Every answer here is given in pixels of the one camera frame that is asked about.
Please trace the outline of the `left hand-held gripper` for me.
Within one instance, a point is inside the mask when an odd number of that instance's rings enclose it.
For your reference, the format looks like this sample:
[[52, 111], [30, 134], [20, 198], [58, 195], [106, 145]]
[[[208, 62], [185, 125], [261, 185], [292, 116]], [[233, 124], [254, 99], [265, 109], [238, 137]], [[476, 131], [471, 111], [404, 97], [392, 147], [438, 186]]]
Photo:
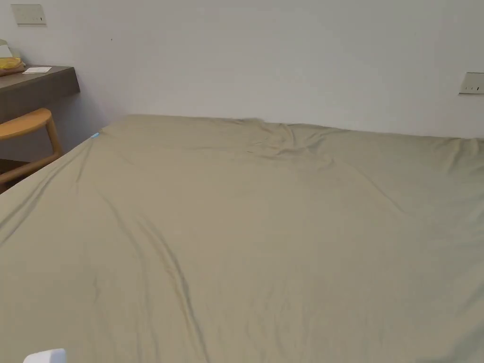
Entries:
[[23, 363], [66, 363], [66, 351], [63, 348], [29, 354]]

